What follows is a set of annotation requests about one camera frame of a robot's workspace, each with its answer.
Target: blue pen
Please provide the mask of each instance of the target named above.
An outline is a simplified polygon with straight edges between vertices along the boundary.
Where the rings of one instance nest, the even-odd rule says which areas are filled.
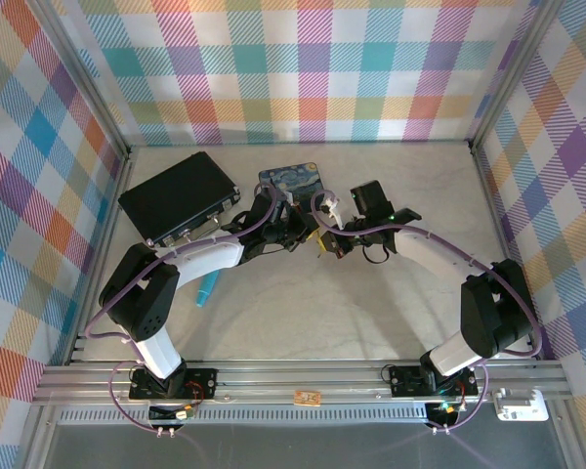
[[[206,274],[202,278],[202,282],[199,285],[199,290],[197,290],[197,298],[195,299],[195,305],[198,307],[204,306],[208,297],[211,296],[213,292],[213,288],[215,287],[215,282],[217,281],[217,277],[219,276],[219,271],[213,271],[210,274]]]

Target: black case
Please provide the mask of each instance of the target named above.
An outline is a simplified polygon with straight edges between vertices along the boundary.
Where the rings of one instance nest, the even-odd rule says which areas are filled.
[[[119,205],[148,244],[165,245],[239,199],[238,187],[201,151],[121,194]]]

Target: small orange label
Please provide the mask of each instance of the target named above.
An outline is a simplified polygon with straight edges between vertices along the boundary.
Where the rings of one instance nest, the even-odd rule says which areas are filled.
[[[321,393],[316,393],[313,391],[296,391],[293,404],[319,407],[321,405]]]

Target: colorful plaid pattern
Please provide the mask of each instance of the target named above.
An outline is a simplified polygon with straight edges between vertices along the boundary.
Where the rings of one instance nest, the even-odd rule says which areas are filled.
[[[514,0],[54,3],[136,145],[463,140],[505,67],[491,57],[511,43],[512,34],[502,37],[519,8]]]
[[[119,159],[23,0],[0,1],[0,468],[56,363]]]
[[[586,0],[563,6],[482,163],[586,429]]]

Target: black mounting bracket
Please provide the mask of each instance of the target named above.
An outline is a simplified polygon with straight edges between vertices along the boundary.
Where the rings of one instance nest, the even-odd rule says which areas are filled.
[[[394,398],[414,398],[439,396],[456,399],[478,395],[478,382],[473,371],[463,368],[456,374],[447,377],[436,390],[426,383],[421,373],[421,366],[388,366],[391,396]]]
[[[145,368],[135,369],[130,377],[131,385],[128,398],[135,401],[152,399],[194,401],[215,397],[217,369],[184,368],[179,371],[179,374],[174,378],[175,385],[170,387],[165,386],[166,383],[161,383]]]

